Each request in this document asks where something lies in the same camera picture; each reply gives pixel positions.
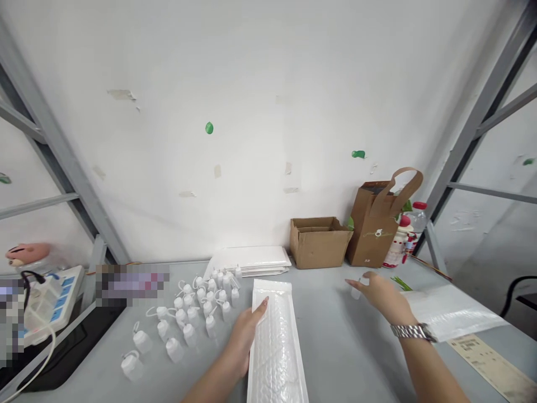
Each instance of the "cardboard box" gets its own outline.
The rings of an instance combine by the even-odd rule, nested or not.
[[[298,269],[339,267],[352,231],[336,217],[291,219],[291,253]]]
[[[416,171],[416,174],[395,196],[390,192],[395,186],[395,177],[406,171]],[[390,181],[366,182],[358,189],[351,212],[354,234],[347,248],[351,266],[382,266],[399,226],[395,217],[422,181],[421,172],[406,167],[397,170]]]

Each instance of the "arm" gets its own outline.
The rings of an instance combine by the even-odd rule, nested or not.
[[[267,297],[254,312],[248,308],[239,315],[222,355],[196,382],[182,403],[226,401],[237,382],[248,372],[250,347],[256,326],[267,310],[268,301]]]
[[[393,284],[376,273],[364,274],[369,285],[346,280],[359,290],[392,325],[416,325],[407,299]],[[469,402],[434,346],[423,339],[399,339],[419,402]]]

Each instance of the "hand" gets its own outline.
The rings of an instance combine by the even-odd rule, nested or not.
[[[416,325],[418,321],[410,309],[407,299],[395,289],[392,282],[368,271],[364,274],[369,285],[354,280],[345,281],[360,291],[391,325]]]
[[[266,297],[255,311],[252,312],[252,308],[248,308],[241,312],[222,354],[228,364],[238,371],[241,378],[248,372],[250,347],[256,335],[256,326],[267,311],[268,303],[269,298]]]

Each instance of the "white wall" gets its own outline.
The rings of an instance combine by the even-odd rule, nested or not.
[[[537,83],[537,48],[533,50],[506,103]],[[533,101],[490,130],[460,182],[514,193],[537,174],[537,165],[523,165],[537,158],[537,102]],[[517,206],[507,199],[455,190],[436,222],[436,232],[451,275],[463,264],[498,221]],[[516,234],[506,234],[515,239]],[[423,258],[428,258],[425,251]]]
[[[58,188],[25,136],[0,119],[0,209],[57,196]],[[72,265],[87,265],[92,243],[66,204],[0,221],[0,274],[14,273],[3,255],[19,243],[49,242]]]
[[[537,196],[537,174],[522,192]],[[499,313],[507,288],[520,276],[537,275],[537,205],[514,202],[456,274],[455,284],[482,304]],[[537,280],[515,288],[506,319],[537,340],[537,312],[515,298],[537,293]]]
[[[344,219],[363,181],[429,167],[505,12],[500,0],[0,1],[142,261],[287,244],[290,218]],[[137,101],[107,94],[118,88]],[[367,159],[351,158],[360,149]]]

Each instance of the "silver watch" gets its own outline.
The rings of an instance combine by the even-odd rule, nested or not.
[[[425,339],[436,343],[438,340],[434,337],[427,324],[417,324],[416,326],[391,325],[392,332],[399,338]]]

